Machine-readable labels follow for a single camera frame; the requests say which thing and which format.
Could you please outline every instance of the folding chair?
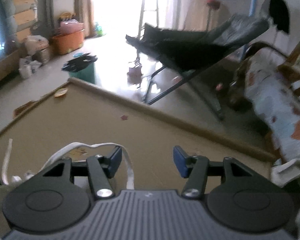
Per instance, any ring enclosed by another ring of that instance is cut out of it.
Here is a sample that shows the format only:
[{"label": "folding chair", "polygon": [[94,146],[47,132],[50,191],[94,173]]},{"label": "folding chair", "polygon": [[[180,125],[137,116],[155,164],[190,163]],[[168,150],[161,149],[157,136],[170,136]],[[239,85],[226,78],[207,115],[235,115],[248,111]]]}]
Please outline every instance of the folding chair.
[{"label": "folding chair", "polygon": [[[196,88],[191,80],[222,60],[224,57],[260,36],[269,28],[266,19],[257,19],[246,15],[233,15],[221,26],[209,32],[177,31],[152,27],[145,24],[142,39],[126,36],[127,43],[163,65],[150,78],[144,102],[152,105],[178,87],[188,83],[190,87],[205,101],[219,119],[223,113],[219,101],[211,103]],[[148,101],[153,78],[165,68],[180,74],[182,80]]]}]

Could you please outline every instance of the white container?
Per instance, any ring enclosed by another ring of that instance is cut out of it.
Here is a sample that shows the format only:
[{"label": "white container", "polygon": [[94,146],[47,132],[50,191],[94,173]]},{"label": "white container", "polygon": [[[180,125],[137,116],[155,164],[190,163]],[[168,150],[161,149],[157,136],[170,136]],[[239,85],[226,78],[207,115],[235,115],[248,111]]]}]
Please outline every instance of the white container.
[{"label": "white container", "polygon": [[23,79],[28,79],[32,76],[32,70],[30,65],[23,65],[19,68],[19,73]]}]

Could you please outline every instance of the pink star sticker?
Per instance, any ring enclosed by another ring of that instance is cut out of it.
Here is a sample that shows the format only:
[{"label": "pink star sticker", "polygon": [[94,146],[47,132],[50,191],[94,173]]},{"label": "pink star sticker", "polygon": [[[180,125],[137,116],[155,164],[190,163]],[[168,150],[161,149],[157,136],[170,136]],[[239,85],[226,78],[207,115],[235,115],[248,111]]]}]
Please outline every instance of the pink star sticker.
[{"label": "pink star sticker", "polygon": [[121,116],[121,120],[126,121],[126,120],[128,120],[128,117],[126,115],[123,115],[123,116]]}]

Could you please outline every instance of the plastic bag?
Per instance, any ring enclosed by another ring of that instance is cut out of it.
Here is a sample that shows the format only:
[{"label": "plastic bag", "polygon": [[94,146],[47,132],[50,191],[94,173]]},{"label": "plastic bag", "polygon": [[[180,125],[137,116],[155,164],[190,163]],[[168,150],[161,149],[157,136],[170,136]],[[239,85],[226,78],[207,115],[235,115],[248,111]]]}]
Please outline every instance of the plastic bag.
[{"label": "plastic bag", "polygon": [[23,79],[28,79],[32,75],[32,70],[30,65],[23,65],[19,68],[19,73]]},{"label": "plastic bag", "polygon": [[49,41],[40,35],[28,36],[25,45],[28,54],[32,56],[37,51],[47,48],[49,46]]},{"label": "plastic bag", "polygon": [[32,73],[37,72],[38,68],[41,67],[41,65],[42,63],[37,60],[30,62]]},{"label": "plastic bag", "polygon": [[31,56],[19,60],[19,73],[23,79],[28,79],[32,75],[31,62]]},{"label": "plastic bag", "polygon": [[60,23],[60,32],[63,35],[69,35],[71,33],[82,31],[83,29],[83,23],[79,23],[77,20],[74,19]]}]

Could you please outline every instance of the red object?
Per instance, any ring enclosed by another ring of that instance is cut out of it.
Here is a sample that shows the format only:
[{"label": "red object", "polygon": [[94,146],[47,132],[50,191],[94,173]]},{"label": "red object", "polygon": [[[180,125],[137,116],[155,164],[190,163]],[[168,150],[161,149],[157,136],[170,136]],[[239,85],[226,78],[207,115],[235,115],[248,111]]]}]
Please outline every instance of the red object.
[{"label": "red object", "polygon": [[69,35],[60,34],[54,36],[52,39],[55,43],[58,54],[64,55],[82,48],[84,42],[84,30],[71,33]]},{"label": "red object", "polygon": [[216,86],[216,91],[221,91],[223,89],[223,84],[220,83]]},{"label": "red object", "polygon": [[121,120],[126,121],[126,120],[128,120],[128,117],[126,115],[123,115],[123,116],[121,116]]},{"label": "red object", "polygon": [[213,10],[218,10],[221,3],[217,0],[207,0],[207,5]]}]

